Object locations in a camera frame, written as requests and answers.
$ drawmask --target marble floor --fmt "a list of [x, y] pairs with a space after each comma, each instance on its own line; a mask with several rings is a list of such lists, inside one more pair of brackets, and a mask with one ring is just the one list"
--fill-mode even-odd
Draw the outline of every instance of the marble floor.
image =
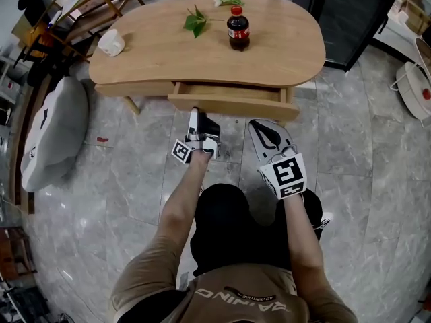
[[[324, 68], [297, 90], [301, 114], [286, 125], [308, 187], [331, 218], [321, 238], [327, 276], [363, 323], [406, 322], [430, 276], [431, 129], [388, 88], [400, 65], [368, 47], [348, 75]], [[170, 149], [188, 113], [165, 99], [136, 98], [142, 113], [134, 116], [119, 99], [93, 92], [86, 66], [74, 74], [90, 91], [85, 145], [66, 177], [36, 193], [24, 228], [53, 312], [99, 323], [116, 278], [156, 232], [185, 170]], [[204, 186], [239, 186], [255, 219], [271, 223], [275, 200], [255, 170], [248, 119], [210, 117], [221, 126], [222, 156]], [[186, 248], [178, 275], [194, 267]]]

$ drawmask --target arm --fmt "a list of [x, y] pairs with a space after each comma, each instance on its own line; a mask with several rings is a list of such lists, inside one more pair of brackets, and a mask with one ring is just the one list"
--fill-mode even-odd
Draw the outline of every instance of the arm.
[[208, 167], [210, 154], [192, 152], [191, 162], [180, 184], [164, 205], [156, 236], [172, 240], [181, 251], [189, 236], [197, 199]]
[[114, 287], [109, 301], [113, 322], [135, 306], [138, 312], [156, 317], [160, 303], [170, 312], [183, 298], [176, 291], [176, 274], [210, 157], [201, 151], [192, 152], [187, 171], [163, 208], [156, 235], [128, 263]]
[[292, 273], [298, 295], [313, 319], [357, 323], [354, 313], [332, 290], [323, 269], [323, 254], [300, 195], [284, 199]]
[[298, 294], [305, 300], [331, 288], [323, 270], [323, 254], [300, 195], [284, 199], [292, 273]]

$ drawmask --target cola bottle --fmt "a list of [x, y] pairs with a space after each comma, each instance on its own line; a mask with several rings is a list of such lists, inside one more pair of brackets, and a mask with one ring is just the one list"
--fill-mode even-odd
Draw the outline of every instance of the cola bottle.
[[229, 43], [232, 49], [243, 51], [250, 45], [250, 29], [248, 19], [242, 15], [241, 6], [230, 9], [232, 16], [228, 19]]

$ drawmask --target white cup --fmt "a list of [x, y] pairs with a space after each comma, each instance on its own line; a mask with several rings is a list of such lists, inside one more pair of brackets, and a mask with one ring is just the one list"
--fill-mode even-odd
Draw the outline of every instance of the white cup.
[[398, 22], [400, 22], [401, 24], [405, 24], [407, 20], [409, 20], [409, 15], [406, 14], [404, 11], [400, 11], [398, 13]]
[[110, 57], [117, 56], [123, 51], [125, 45], [126, 42], [116, 29], [107, 31], [107, 33], [99, 39], [99, 43], [97, 44], [97, 46]]

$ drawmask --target glass door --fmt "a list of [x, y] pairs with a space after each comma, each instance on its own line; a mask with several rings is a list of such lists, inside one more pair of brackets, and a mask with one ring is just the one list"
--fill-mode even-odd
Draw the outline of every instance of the glass door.
[[314, 0], [327, 65], [348, 71], [384, 22], [395, 0]]

